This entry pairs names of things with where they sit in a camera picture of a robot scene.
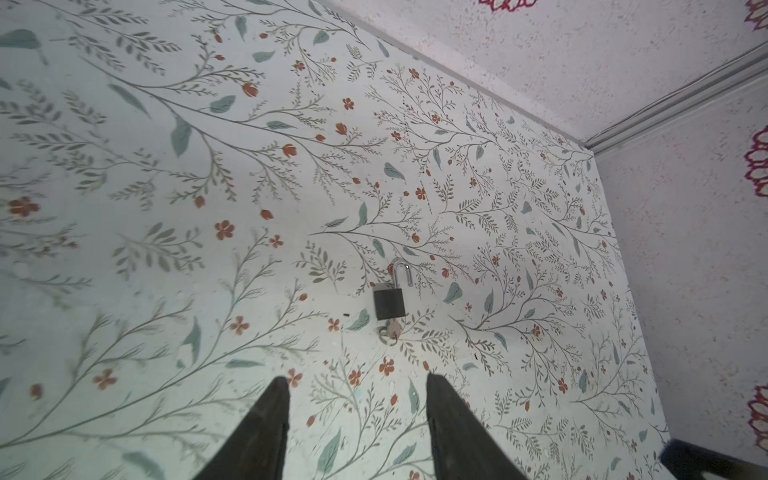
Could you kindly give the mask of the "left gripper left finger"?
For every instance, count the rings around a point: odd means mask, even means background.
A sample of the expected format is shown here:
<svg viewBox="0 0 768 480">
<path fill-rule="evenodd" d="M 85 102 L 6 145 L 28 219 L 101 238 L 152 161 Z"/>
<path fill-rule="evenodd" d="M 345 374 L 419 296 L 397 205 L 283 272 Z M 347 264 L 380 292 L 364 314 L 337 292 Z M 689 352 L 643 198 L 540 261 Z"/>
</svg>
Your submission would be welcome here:
<svg viewBox="0 0 768 480">
<path fill-rule="evenodd" d="M 275 377 L 195 480 L 279 480 L 287 452 L 290 392 Z"/>
</svg>

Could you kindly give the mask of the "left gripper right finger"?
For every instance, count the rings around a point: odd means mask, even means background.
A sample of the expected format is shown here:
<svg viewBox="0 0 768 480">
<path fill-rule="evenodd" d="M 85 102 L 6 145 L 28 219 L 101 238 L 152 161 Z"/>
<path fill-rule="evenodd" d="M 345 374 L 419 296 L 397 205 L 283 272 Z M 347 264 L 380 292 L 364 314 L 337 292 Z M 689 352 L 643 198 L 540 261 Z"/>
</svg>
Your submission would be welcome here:
<svg viewBox="0 0 768 480">
<path fill-rule="evenodd" d="M 524 479 L 442 375 L 426 380 L 426 416 L 437 479 Z"/>
</svg>

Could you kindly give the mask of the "silver key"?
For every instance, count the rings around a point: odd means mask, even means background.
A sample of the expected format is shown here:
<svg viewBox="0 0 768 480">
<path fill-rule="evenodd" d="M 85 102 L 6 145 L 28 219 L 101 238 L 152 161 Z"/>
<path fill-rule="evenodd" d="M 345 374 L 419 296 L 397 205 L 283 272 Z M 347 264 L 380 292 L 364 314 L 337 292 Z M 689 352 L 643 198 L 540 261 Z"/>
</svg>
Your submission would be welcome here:
<svg viewBox="0 0 768 480">
<path fill-rule="evenodd" d="M 402 326 L 396 319 L 388 319 L 378 330 L 379 340 L 387 346 L 396 345 L 402 335 Z"/>
</svg>

